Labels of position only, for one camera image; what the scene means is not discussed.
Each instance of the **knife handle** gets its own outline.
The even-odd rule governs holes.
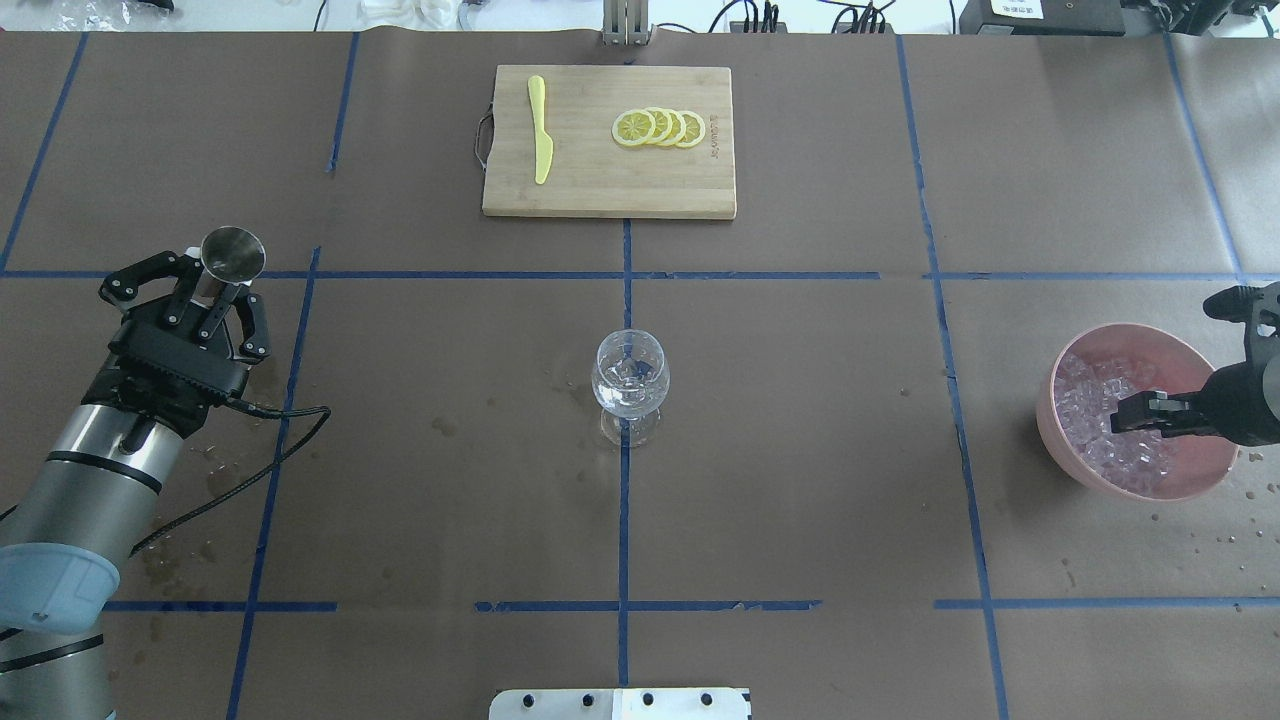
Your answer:
[[[543,76],[529,77],[529,104],[534,109],[534,129],[545,132],[547,82]]]

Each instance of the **yellow knife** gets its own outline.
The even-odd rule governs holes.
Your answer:
[[[547,173],[552,172],[552,154],[556,151],[552,136],[547,135],[547,81],[543,76],[529,78],[529,105],[534,109],[534,182],[543,184]]]

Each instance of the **clear liquid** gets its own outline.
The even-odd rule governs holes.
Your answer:
[[[666,368],[659,373],[639,357],[620,357],[591,373],[595,398],[618,418],[635,419],[653,413],[666,400],[669,387],[671,374]]]

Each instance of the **black strap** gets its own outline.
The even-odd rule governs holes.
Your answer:
[[[92,468],[110,470],[116,475],[124,475],[125,478],[134,479],[147,486],[151,488],[151,492],[156,495],[160,495],[160,489],[164,488],[164,484],[160,480],[152,478],[142,470],[138,470],[137,468],[131,468],[124,462],[116,462],[115,460],[108,460],[106,457],[99,457],[97,455],[90,455],[87,452],[55,450],[54,452],[50,452],[49,457],[45,457],[45,460],[61,460],[63,462],[76,462],[79,465],[90,465]]]
[[[0,675],[5,673],[13,673],[15,670],[26,670],[32,665],[40,665],[41,662],[49,662],[51,660],[58,660],[60,657],[67,657],[68,655],[76,655],[77,652],[83,652],[86,650],[95,648],[102,644],[102,635],[95,635],[92,638],[86,638],[83,641],[77,641],[63,647],[55,647],[52,650],[46,650],[44,652],[36,652],[26,657],[18,657],[14,660],[6,660],[0,662]]]

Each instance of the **white bracket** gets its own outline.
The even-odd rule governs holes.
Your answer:
[[[489,720],[751,720],[741,688],[503,691]]]
[[[649,45],[649,0],[604,0],[605,45]]]

